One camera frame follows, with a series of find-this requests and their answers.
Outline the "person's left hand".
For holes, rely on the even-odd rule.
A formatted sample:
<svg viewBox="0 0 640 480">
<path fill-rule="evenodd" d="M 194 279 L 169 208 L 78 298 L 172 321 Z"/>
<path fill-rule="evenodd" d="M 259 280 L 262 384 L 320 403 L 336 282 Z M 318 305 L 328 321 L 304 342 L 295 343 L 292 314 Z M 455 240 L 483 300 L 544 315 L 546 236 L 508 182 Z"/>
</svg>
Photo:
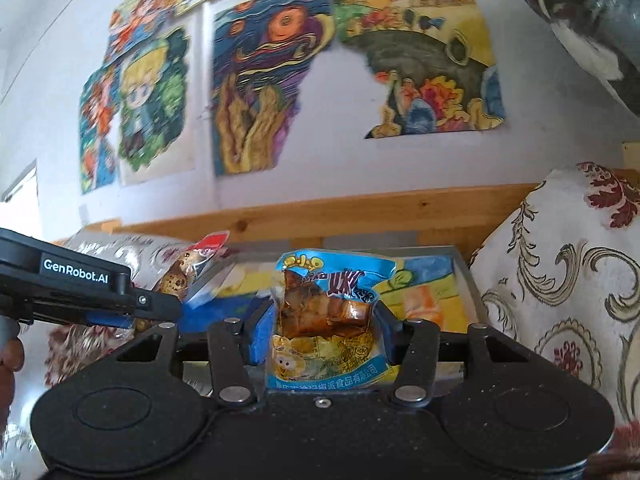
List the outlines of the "person's left hand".
<svg viewBox="0 0 640 480">
<path fill-rule="evenodd" d="M 24 346 L 20 337 L 20 324 L 12 318 L 1 318 L 0 354 L 0 426 L 6 429 L 11 404 L 15 396 L 15 375 L 25 362 Z"/>
</svg>

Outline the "person's right hand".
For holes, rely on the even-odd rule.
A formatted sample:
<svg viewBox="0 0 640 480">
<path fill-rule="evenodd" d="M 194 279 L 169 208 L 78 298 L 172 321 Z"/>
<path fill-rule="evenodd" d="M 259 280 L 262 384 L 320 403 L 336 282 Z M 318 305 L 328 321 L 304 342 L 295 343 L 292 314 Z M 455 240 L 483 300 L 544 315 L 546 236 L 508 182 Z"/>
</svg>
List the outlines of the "person's right hand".
<svg viewBox="0 0 640 480">
<path fill-rule="evenodd" d="M 639 479 L 638 448 L 614 450 L 593 455 L 587 462 L 582 478 L 591 480 Z"/>
</svg>

